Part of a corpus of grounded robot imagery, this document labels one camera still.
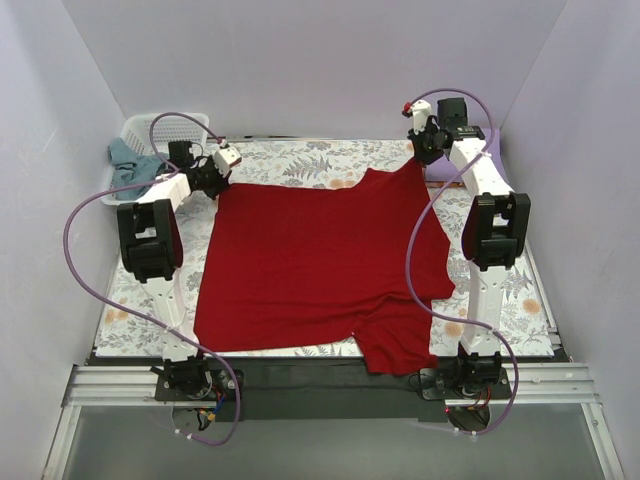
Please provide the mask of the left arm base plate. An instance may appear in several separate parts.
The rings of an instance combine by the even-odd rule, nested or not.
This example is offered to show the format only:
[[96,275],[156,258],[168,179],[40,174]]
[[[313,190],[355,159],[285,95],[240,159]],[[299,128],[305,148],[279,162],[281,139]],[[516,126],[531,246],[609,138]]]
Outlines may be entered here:
[[214,401],[224,399],[235,402],[237,391],[242,391],[245,372],[235,370],[236,380],[226,371],[209,369],[206,373],[187,377],[186,380],[174,377],[168,380],[160,367],[153,366],[150,371],[157,377],[154,398],[157,401]]

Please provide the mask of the red t shirt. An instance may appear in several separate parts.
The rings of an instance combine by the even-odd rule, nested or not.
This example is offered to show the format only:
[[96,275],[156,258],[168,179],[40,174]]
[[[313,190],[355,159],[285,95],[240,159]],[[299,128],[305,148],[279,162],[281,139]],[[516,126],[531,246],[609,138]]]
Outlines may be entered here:
[[354,339],[372,373],[436,365],[428,308],[450,242],[415,161],[336,190],[236,184],[219,198],[195,313],[216,352]]

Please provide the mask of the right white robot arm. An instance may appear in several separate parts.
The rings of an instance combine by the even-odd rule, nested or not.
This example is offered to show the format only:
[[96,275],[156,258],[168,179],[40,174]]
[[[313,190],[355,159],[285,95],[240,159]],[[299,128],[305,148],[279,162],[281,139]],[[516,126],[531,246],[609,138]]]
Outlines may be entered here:
[[489,152],[495,134],[470,123],[462,97],[441,99],[431,106],[424,99],[407,103],[402,111],[412,126],[408,138],[416,161],[424,167],[446,158],[471,195],[471,207],[461,235],[469,263],[470,292],[458,353],[427,373],[427,393],[442,397],[488,394],[507,381],[502,373],[500,333],[505,282],[522,255],[531,200],[515,192],[497,169]]

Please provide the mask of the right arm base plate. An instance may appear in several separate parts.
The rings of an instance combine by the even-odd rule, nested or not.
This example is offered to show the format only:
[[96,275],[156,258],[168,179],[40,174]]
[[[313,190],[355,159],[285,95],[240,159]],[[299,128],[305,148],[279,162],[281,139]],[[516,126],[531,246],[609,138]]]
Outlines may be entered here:
[[495,382],[463,379],[453,367],[425,368],[418,373],[419,394],[426,400],[508,400],[512,389],[504,369]]

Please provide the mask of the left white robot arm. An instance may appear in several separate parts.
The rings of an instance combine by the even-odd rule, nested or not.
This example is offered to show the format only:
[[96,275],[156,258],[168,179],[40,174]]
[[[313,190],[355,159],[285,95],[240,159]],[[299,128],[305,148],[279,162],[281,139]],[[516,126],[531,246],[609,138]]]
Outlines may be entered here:
[[139,199],[117,207],[122,262],[151,300],[162,323],[162,368],[155,373],[169,389],[193,400],[213,390],[213,377],[197,349],[194,323],[186,316],[179,273],[184,261],[175,212],[195,191],[216,198],[229,187],[239,151],[223,142],[207,157],[178,154],[182,170],[160,175]]

